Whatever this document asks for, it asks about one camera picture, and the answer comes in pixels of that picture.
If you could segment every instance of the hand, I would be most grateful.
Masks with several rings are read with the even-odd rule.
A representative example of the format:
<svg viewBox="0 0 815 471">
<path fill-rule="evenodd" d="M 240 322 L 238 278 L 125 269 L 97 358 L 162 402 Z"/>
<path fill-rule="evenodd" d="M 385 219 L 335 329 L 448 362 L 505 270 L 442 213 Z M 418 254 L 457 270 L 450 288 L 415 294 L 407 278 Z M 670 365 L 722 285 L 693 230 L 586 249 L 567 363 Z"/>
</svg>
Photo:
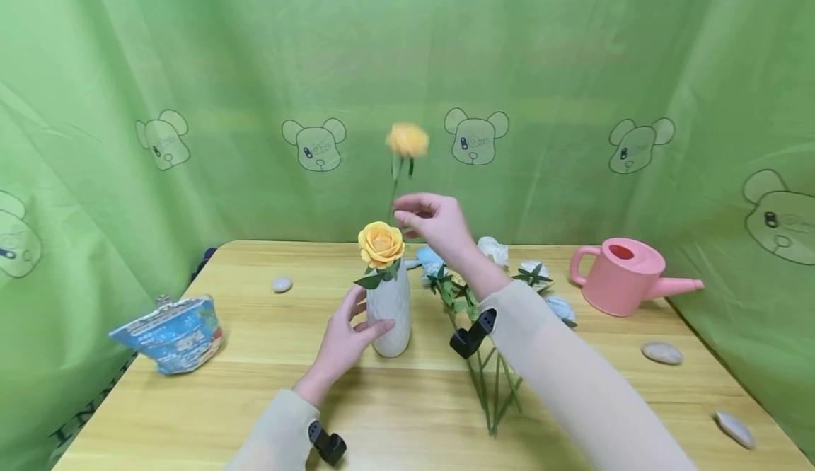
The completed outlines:
<svg viewBox="0 0 815 471">
<path fill-rule="evenodd" d="M 393 215 L 401 228 L 411 228 L 409 238 L 422 236 L 445 263 L 462 273 L 463 263 L 478 248 L 467 229 L 458 201 L 434 193 L 413 193 L 393 202 Z"/>
<path fill-rule="evenodd" d="M 511 281 L 503 269 L 478 250 L 458 201 L 433 193 L 414 193 L 393 202 L 393 215 L 407 237 L 422 236 L 447 266 L 461 273 L 476 298 L 483 300 Z"/>
<path fill-rule="evenodd" d="M 364 299 L 365 289 L 359 285 L 349 289 L 328 320 L 314 364 L 294 385 L 293 390 L 314 407 L 320 407 L 334 382 L 353 367 L 365 348 L 396 324 L 393 320 L 381 320 L 369 327 L 368 321 L 363 321 L 352 327 L 352 319 L 368 307 Z"/>
</svg>

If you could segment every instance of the pink watering can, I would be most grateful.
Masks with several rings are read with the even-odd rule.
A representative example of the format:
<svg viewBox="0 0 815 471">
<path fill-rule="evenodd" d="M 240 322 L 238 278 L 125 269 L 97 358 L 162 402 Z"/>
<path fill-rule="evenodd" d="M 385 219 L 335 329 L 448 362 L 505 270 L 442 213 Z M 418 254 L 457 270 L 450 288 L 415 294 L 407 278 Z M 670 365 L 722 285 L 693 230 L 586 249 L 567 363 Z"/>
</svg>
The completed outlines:
<svg viewBox="0 0 815 471">
<path fill-rule="evenodd" d="M 579 273 L 580 260 L 595 255 L 587 277 Z M 637 240 L 611 238 L 600 246 L 581 246 L 572 257 L 569 277 L 583 288 L 583 297 L 608 315 L 627 317 L 643 301 L 704 289 L 702 280 L 663 278 L 665 259 Z"/>
</svg>

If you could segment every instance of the watering can handle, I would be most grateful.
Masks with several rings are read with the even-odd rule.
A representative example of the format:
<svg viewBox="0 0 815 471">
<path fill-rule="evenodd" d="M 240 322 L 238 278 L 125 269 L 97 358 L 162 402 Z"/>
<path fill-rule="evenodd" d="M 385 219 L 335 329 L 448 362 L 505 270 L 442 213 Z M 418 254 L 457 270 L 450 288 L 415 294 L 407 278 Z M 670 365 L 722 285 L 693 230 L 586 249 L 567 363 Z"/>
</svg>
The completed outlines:
<svg viewBox="0 0 815 471">
<path fill-rule="evenodd" d="M 600 247 L 599 246 L 581 246 L 577 249 L 577 252 L 574 252 L 572 256 L 572 262 L 569 263 L 569 278 L 572 279 L 572 282 L 580 285 L 586 284 L 586 278 L 580 276 L 580 260 L 583 258 L 584 255 L 600 255 Z"/>
</svg>

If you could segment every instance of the black object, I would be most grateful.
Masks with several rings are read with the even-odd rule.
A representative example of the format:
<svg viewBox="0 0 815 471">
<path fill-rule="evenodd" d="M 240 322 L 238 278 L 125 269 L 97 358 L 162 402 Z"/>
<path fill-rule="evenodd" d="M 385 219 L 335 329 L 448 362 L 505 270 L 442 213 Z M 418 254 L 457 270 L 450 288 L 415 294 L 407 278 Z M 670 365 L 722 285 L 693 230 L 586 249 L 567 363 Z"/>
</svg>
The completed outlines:
<svg viewBox="0 0 815 471">
<path fill-rule="evenodd" d="M 331 467 L 337 465 L 337 462 L 339 462 L 345 454 L 345 450 L 348 449 L 345 445 L 345 441 L 342 440 L 339 434 L 331 434 L 329 436 L 328 432 L 323 430 L 323 425 L 316 420 L 311 422 L 308 426 L 308 438 L 311 444 L 314 445 L 314 448 L 317 448 L 317 453 L 320 454 L 320 458 L 325 460 Z"/>
<path fill-rule="evenodd" d="M 461 358 L 470 358 L 481 347 L 481 342 L 484 337 L 492 333 L 492 328 L 495 326 L 495 312 L 494 308 L 484 310 L 478 320 L 473 322 L 470 331 L 465 328 L 456 330 L 450 339 L 450 347 L 458 353 Z"/>
<path fill-rule="evenodd" d="M 198 274 L 200 272 L 202 272 L 202 269 L 204 269 L 204 266 L 206 266 L 206 263 L 209 262 L 209 258 L 213 256 L 213 254 L 215 253 L 216 250 L 218 250 L 218 247 L 210 247 L 209 249 L 207 249 L 206 252 L 204 252 L 204 258 L 202 259 L 201 262 L 199 262 L 198 269 L 196 269 L 192 273 L 192 278 L 190 279 L 191 282 L 192 282 L 192 280 L 195 279 L 195 277 L 198 277 Z"/>
</svg>

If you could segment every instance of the yellow rose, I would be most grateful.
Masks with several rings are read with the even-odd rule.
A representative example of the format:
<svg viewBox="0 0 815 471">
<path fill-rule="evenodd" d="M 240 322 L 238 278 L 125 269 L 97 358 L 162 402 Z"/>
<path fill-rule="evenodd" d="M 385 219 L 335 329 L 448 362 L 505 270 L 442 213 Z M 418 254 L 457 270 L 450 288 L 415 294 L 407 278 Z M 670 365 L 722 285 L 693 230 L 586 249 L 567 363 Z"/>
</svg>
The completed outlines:
<svg viewBox="0 0 815 471">
<path fill-rule="evenodd" d="M 359 231 L 359 254 L 368 266 L 374 269 L 385 269 L 401 258 L 405 252 L 402 231 L 392 228 L 384 221 L 375 221 L 365 225 Z"/>
<path fill-rule="evenodd" d="M 396 123 L 391 127 L 385 143 L 399 156 L 417 158 L 427 154 L 429 139 L 424 130 L 416 124 Z"/>
<path fill-rule="evenodd" d="M 452 277 L 451 278 L 452 281 L 456 282 L 457 284 L 461 285 L 462 287 L 465 287 L 467 285 L 467 282 L 463 281 L 463 277 L 461 276 L 461 274 L 459 272 L 455 272 L 455 271 L 452 271 L 452 269 L 448 269 L 447 274 L 450 274 L 450 276 Z"/>
</svg>

